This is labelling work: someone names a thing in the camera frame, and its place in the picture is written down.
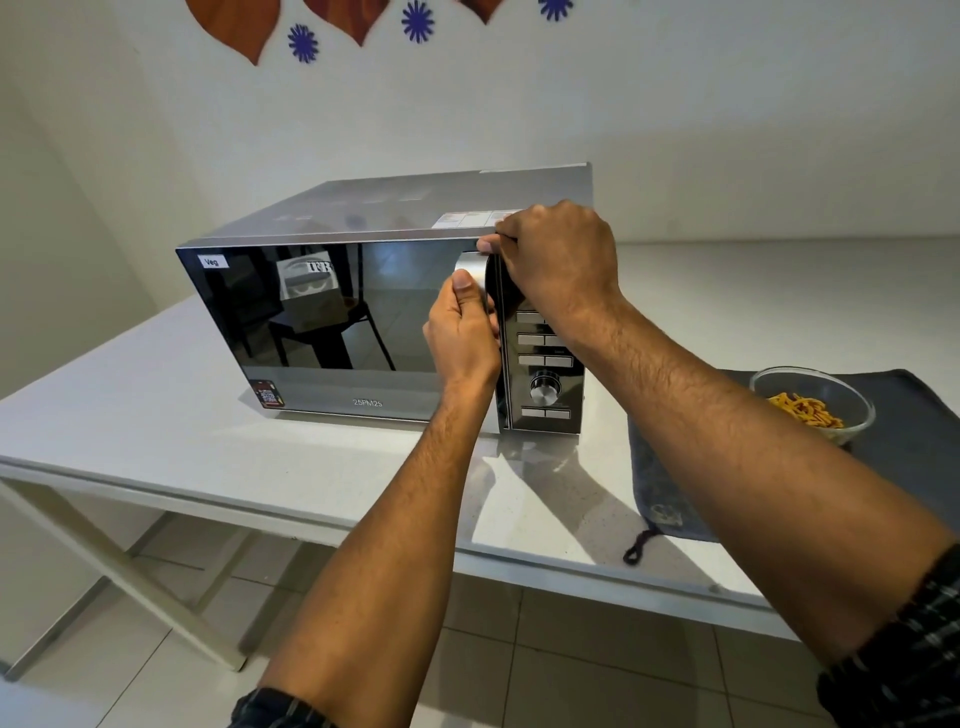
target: white wall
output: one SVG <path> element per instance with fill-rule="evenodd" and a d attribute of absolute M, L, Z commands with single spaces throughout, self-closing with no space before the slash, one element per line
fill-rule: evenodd
<path fill-rule="evenodd" d="M 160 305 L 171 249 L 326 179 L 589 159 L 622 241 L 960 231 L 954 0 L 394 0 L 358 48 L 284 0 L 258 67 L 182 0 L 3 0 L 0 54 Z M 319 61 L 286 32 L 314 29 Z"/>
<path fill-rule="evenodd" d="M 0 74 L 0 399 L 155 310 Z M 123 547 L 158 516 L 92 498 L 74 502 Z M 19 657 L 96 578 L 0 501 L 0 661 Z"/>

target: left hand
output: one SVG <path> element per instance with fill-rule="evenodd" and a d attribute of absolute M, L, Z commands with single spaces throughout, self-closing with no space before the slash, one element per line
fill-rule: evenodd
<path fill-rule="evenodd" d="M 480 289 L 464 270 L 457 270 L 440 289 L 423 325 L 444 395 L 466 394 L 489 400 L 500 374 L 499 326 L 480 301 Z"/>

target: table top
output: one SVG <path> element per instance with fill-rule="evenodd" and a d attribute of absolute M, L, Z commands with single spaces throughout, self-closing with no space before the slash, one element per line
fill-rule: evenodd
<path fill-rule="evenodd" d="M 954 241 L 663 244 L 619 255 L 628 298 L 714 366 L 904 368 L 960 411 Z M 626 423 L 588 376 L 579 439 L 482 436 L 458 546 L 756 602 L 718 544 L 654 539 L 639 568 L 622 564 L 643 529 Z M 0 464 L 349 525 L 420 432 L 263 410 L 194 297 L 0 401 Z"/>

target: microwave top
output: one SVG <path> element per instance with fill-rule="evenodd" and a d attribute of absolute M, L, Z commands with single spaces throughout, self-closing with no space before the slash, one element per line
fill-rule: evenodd
<path fill-rule="evenodd" d="M 339 180 L 324 182 L 180 247 L 475 238 L 491 232 L 495 220 L 506 212 L 555 205 L 564 199 L 593 205 L 588 162 Z"/>

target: brown paper leaf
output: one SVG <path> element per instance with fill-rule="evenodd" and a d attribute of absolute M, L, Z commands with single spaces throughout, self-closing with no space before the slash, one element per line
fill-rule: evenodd
<path fill-rule="evenodd" d="M 503 0 L 460 0 L 464 5 L 476 12 L 484 25 L 490 22 L 493 12 L 499 7 Z"/>
<path fill-rule="evenodd" d="M 363 45 L 390 0 L 303 0 L 307 8 Z"/>
<path fill-rule="evenodd" d="M 253 65 L 276 27 L 280 0 L 186 0 L 201 27 Z"/>

